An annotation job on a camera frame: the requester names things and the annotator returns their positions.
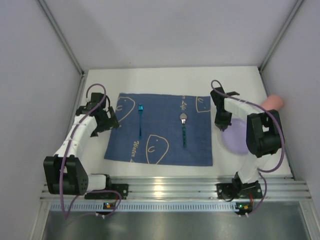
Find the purple plastic plate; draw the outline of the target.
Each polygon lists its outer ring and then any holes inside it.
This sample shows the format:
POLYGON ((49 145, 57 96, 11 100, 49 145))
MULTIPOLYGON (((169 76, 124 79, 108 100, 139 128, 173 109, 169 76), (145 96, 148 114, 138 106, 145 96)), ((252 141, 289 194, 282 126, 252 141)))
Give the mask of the purple plastic plate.
POLYGON ((226 149, 237 155, 247 155, 249 153, 246 134, 247 124, 239 118, 232 118, 231 125, 221 132, 221 140, 226 149))

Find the blue plastic fork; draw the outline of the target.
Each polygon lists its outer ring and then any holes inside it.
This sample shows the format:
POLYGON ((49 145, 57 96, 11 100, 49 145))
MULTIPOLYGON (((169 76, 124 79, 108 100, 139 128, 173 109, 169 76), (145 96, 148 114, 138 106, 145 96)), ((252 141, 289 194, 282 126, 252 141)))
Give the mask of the blue plastic fork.
POLYGON ((142 114, 144 111, 144 107, 141 103, 138 104, 138 114, 139 114, 139 139, 142 139, 142 114))

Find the silver spoon green handle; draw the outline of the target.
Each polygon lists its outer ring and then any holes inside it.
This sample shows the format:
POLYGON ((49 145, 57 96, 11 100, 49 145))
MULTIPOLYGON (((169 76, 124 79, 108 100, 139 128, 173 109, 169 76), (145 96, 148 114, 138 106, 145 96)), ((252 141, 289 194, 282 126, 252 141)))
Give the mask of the silver spoon green handle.
POLYGON ((181 113, 179 116, 179 119, 182 124, 182 141, 183 141, 183 147, 187 147, 187 130, 186 130, 186 121, 188 119, 188 116, 185 113, 181 113))

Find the blue whale print cloth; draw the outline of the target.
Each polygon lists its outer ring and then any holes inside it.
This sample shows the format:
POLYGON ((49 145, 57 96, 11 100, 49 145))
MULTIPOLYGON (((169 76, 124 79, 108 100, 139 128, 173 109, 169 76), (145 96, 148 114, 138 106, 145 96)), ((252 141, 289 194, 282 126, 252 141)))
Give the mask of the blue whale print cloth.
POLYGON ((213 166, 210 96, 120 93, 104 159, 187 167, 213 166), (138 105, 143 105, 139 139, 138 105), (180 114, 187 115, 186 140, 180 114))

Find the pink plastic cup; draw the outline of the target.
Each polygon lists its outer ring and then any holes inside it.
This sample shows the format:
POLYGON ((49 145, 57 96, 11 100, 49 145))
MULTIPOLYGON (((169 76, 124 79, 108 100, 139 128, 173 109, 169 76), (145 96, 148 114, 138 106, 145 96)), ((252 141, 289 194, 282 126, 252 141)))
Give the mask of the pink plastic cup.
POLYGON ((278 95, 269 95, 266 100, 264 100, 260 106, 267 110, 276 110, 279 111, 284 106, 283 99, 278 95))

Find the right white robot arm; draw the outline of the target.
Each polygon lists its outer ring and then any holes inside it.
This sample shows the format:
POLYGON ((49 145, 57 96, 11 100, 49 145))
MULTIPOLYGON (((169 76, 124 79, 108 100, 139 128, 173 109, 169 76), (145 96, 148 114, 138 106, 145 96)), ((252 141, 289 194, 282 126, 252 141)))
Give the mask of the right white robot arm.
POLYGON ((216 107, 214 124, 225 131, 232 125, 232 116, 246 122, 245 143, 249 153, 236 172, 233 181, 241 185, 251 184, 258 180, 259 173, 272 173, 280 168, 285 157, 285 139, 282 131, 279 112, 234 97, 237 92, 225 93, 220 86, 210 92, 216 107), (264 169, 270 157, 281 150, 280 159, 272 169, 264 169))

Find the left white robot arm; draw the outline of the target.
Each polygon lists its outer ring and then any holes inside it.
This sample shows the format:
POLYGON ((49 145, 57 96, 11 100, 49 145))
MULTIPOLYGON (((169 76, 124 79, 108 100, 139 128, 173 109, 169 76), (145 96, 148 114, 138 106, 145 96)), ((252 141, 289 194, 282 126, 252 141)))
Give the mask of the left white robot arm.
POLYGON ((79 196, 92 191, 107 190, 111 180, 107 174, 89 174, 81 161, 91 137, 120 126, 108 96, 91 93, 89 101, 75 113, 73 125, 53 156, 43 161, 45 179, 50 194, 79 196))

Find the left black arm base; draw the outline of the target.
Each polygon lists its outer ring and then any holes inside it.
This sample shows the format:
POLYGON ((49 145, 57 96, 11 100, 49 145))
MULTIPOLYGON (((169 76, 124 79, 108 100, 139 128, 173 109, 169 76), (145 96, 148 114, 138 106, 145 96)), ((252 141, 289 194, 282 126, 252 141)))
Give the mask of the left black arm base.
POLYGON ((125 200, 129 193, 126 183, 113 183, 110 189, 94 190, 84 195, 86 200, 125 200))

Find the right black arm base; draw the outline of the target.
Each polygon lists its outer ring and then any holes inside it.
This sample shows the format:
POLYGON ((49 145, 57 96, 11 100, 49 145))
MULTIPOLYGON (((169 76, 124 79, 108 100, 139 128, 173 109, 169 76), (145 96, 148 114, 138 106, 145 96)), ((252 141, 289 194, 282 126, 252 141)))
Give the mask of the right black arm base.
POLYGON ((261 199, 263 197, 261 185, 258 182, 235 186, 232 183, 218 183, 217 197, 220 200, 231 202, 236 199, 261 199))

